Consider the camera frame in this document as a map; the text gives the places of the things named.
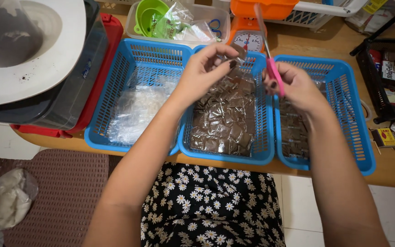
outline white tile floor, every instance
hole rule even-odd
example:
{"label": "white tile floor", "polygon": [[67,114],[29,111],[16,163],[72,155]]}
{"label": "white tile floor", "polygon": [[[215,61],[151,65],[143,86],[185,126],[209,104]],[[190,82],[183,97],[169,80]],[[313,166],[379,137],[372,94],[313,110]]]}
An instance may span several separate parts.
{"label": "white tile floor", "polygon": [[[0,157],[30,160],[45,148],[31,144],[5,124],[0,123]],[[322,225],[313,193],[312,180],[304,177],[274,175],[282,209],[288,247],[323,247]],[[370,186],[382,227],[395,247],[395,188]],[[0,247],[3,239],[0,233]]]}

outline woman's left hand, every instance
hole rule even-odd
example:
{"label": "woman's left hand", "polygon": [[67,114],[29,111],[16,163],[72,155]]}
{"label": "woman's left hand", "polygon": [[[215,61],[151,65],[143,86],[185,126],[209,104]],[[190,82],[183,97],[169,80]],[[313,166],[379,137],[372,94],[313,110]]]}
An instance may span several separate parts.
{"label": "woman's left hand", "polygon": [[237,57],[239,53],[229,45],[214,43],[192,55],[170,99],[178,101],[185,110],[202,98],[214,83],[226,76],[236,62],[228,60],[221,63],[218,55]]}

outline scissors blade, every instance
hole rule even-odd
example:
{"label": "scissors blade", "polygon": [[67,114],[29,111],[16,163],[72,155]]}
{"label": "scissors blade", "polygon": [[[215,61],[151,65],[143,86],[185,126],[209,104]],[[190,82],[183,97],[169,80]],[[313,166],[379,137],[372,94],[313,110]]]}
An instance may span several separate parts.
{"label": "scissors blade", "polygon": [[266,53],[268,54],[268,57],[271,57],[271,53],[269,51],[268,39],[265,33],[266,30],[265,21],[263,20],[262,8],[260,7],[260,3],[254,4],[254,11],[255,11],[255,16],[257,17],[257,22],[259,23],[260,31],[262,32],[263,43],[265,43]]}

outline blue scissors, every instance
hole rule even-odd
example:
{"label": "blue scissors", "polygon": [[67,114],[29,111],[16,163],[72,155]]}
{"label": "blue scissors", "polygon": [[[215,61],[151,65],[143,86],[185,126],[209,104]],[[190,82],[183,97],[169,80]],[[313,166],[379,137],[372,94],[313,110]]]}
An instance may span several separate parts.
{"label": "blue scissors", "polygon": [[220,38],[222,36],[222,32],[219,31],[220,27],[220,20],[219,19],[213,19],[208,23],[208,26],[210,27],[211,31],[216,33],[216,37]]}

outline pink scissors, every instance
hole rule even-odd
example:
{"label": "pink scissors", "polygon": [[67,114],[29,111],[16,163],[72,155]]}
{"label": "pink scissors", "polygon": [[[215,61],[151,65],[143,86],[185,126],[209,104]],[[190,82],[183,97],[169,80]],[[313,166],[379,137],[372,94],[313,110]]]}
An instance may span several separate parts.
{"label": "pink scissors", "polygon": [[255,10],[255,15],[257,16],[257,21],[260,26],[260,31],[262,32],[263,43],[265,43],[265,50],[266,50],[266,53],[268,54],[268,57],[266,58],[266,68],[269,73],[269,78],[271,80],[277,81],[278,87],[280,89],[279,95],[280,95],[280,97],[283,97],[284,96],[284,83],[283,83],[283,80],[281,79],[280,73],[278,73],[274,58],[271,57],[271,53],[269,51],[268,40],[265,36],[266,26],[265,26],[265,22],[263,20],[262,8],[260,8],[260,3],[256,3],[254,5],[254,10]]}

